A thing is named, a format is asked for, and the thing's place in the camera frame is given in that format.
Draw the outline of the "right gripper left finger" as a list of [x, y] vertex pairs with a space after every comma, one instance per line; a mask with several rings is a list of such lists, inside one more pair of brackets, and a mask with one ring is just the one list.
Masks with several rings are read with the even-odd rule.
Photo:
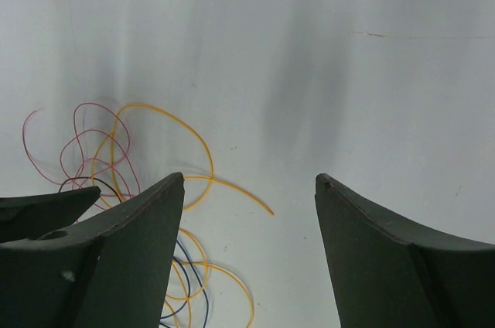
[[38, 239], [1, 242], [1, 325], [158, 326], [184, 195], [172, 173]]

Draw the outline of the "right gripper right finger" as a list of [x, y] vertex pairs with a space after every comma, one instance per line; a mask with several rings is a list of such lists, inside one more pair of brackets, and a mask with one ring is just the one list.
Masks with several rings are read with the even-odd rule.
[[343, 327], [492, 327], [494, 246], [437, 231], [316, 177]]

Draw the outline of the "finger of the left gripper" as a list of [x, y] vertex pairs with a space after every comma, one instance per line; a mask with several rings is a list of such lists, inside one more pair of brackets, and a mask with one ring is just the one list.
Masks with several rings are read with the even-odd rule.
[[1, 242], [38, 239], [73, 224], [100, 198], [97, 186], [1, 198]]

